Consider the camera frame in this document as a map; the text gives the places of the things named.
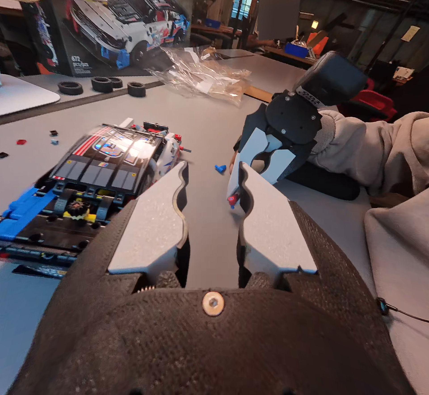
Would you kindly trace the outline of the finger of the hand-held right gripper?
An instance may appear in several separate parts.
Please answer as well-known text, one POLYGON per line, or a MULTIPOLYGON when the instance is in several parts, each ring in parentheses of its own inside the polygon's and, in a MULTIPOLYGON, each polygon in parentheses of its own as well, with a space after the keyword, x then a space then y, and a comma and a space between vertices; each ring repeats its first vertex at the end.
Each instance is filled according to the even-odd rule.
POLYGON ((277 149, 273 151, 270 155, 268 166, 260 172, 260 175, 270 184, 277 183, 282 173, 295 157, 293 152, 288 149, 277 149))
POLYGON ((255 157, 265 151, 267 146, 268 141, 265 132, 255 128, 242 150, 238 151, 235 156, 227 187, 227 201, 229 201, 229 198, 234 194, 241 194, 244 175, 241 172, 240 163, 246 163, 250 167, 255 157))

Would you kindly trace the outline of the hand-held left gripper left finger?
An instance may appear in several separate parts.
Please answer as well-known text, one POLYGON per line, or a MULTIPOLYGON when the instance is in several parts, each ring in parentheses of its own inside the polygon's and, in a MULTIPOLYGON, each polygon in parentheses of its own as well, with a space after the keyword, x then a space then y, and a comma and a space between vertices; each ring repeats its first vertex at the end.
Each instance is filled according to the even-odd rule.
POLYGON ((138 197, 108 266, 109 274, 158 276, 179 269, 178 250, 188 237, 183 215, 188 182, 188 163, 181 161, 138 197))

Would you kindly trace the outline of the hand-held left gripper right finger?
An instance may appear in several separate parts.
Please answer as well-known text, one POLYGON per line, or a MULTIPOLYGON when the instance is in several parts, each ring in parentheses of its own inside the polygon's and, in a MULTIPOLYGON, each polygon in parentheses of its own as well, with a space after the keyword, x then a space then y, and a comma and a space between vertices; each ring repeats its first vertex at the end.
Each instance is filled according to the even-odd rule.
POLYGON ((269 278, 298 271, 317 274, 290 201, 244 162, 239 164, 239 205, 244 211, 237 251, 240 268, 269 278))

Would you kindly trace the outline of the lego race car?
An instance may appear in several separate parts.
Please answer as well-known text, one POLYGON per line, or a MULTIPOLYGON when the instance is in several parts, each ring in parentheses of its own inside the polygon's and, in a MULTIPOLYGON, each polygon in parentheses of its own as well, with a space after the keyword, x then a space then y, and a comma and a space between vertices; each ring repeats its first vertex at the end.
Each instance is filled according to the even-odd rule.
POLYGON ((1 260, 62 278, 80 253, 131 200, 179 161, 181 135, 127 119, 83 135, 1 215, 1 260))

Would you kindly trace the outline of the person's right forearm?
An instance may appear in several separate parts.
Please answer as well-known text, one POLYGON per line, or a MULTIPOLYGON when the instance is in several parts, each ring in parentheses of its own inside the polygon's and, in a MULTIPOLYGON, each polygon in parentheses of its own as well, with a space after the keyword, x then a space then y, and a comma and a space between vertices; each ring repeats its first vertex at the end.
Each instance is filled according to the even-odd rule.
POLYGON ((372 196, 400 192, 413 197, 428 188, 428 113, 412 112, 392 124, 363 122, 325 109, 308 161, 345 174, 372 196))

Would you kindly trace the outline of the lego set box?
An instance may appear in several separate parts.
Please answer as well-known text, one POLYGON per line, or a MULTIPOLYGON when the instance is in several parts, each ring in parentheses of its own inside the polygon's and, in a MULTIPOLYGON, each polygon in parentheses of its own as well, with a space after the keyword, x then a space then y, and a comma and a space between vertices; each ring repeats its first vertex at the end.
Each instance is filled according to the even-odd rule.
POLYGON ((148 75, 163 47, 190 43, 193 0, 21 2, 42 72, 76 78, 148 75))

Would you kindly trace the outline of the crumpled clear plastic bags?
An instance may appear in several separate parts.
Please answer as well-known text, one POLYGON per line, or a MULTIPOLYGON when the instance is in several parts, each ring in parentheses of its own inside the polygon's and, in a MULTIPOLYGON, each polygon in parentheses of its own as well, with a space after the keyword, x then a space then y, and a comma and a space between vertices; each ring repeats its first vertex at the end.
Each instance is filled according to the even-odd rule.
POLYGON ((221 63, 211 46, 160 48, 147 71, 184 97, 206 95, 239 107, 250 86, 250 71, 221 63))

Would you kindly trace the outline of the grey board panel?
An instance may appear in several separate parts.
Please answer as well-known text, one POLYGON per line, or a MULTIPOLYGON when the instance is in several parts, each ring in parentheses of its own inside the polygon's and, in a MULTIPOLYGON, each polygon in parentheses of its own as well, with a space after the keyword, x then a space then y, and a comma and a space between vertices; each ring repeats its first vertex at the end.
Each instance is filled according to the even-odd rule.
POLYGON ((295 37, 299 6, 300 0, 260 0, 257 17, 259 40, 295 37))

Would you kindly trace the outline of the white booklet stand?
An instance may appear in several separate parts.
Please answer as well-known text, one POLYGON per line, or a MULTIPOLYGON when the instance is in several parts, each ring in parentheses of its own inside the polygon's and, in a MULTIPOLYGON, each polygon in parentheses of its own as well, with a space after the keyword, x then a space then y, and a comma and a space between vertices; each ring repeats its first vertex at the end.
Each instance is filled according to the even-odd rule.
POLYGON ((56 103, 60 96, 18 77, 0 75, 0 115, 56 103))

